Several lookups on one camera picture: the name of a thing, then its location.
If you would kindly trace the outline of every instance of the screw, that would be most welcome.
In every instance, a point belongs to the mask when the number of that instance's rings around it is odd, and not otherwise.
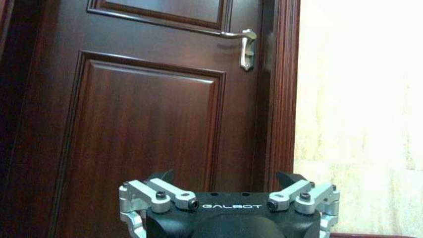
[[[163,200],[163,199],[166,198],[166,193],[165,193],[163,191],[157,192],[157,198],[158,198],[159,200]]]
[[[193,199],[189,203],[190,210],[195,211],[199,208],[199,201],[197,199]]]
[[[299,194],[299,199],[302,199],[303,201],[310,201],[310,199],[311,199],[311,196],[310,196],[310,193],[309,192],[302,192],[301,194]]]
[[[275,203],[274,201],[269,201],[267,208],[270,209],[271,212],[277,211],[278,210],[278,203]]]

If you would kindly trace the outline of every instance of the galbot logo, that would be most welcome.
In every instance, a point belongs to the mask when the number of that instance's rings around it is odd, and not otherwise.
[[[222,208],[222,209],[259,209],[263,207],[263,205],[233,205],[233,206],[226,206],[226,205],[213,205],[213,204],[205,204],[203,208]]]

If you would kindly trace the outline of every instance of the dark brown door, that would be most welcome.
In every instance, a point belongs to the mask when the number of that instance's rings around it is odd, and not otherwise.
[[[47,1],[7,236],[126,237],[118,187],[169,169],[186,189],[250,189],[258,60],[246,72],[241,39],[219,33],[259,33],[261,8],[259,0]]]

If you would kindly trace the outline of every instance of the silver metal bracket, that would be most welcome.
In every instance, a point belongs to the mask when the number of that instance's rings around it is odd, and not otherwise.
[[[157,197],[158,192],[141,181],[126,182],[119,187],[121,220],[127,223],[133,238],[146,238],[142,216],[151,207],[155,213],[165,213],[171,209],[171,197],[163,194]]]
[[[306,180],[298,181],[290,187],[279,192],[270,194],[270,200],[267,203],[271,211],[285,211],[290,208],[290,203],[297,199],[301,193],[311,190],[311,183]]]
[[[197,195],[191,191],[185,191],[159,178],[149,181],[147,186],[157,191],[165,191],[175,202],[175,206],[183,210],[197,210],[199,201]]]
[[[339,220],[339,199],[341,192],[330,183],[315,187],[306,195],[295,199],[295,210],[299,213],[313,214],[315,210],[322,213],[319,238],[331,236],[331,227]]]

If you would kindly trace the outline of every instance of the door handle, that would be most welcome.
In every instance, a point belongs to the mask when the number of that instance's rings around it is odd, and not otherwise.
[[[258,39],[258,34],[251,29],[247,29],[238,34],[222,31],[221,36],[227,39],[243,39],[241,66],[246,71],[251,70],[254,66],[254,42]]]

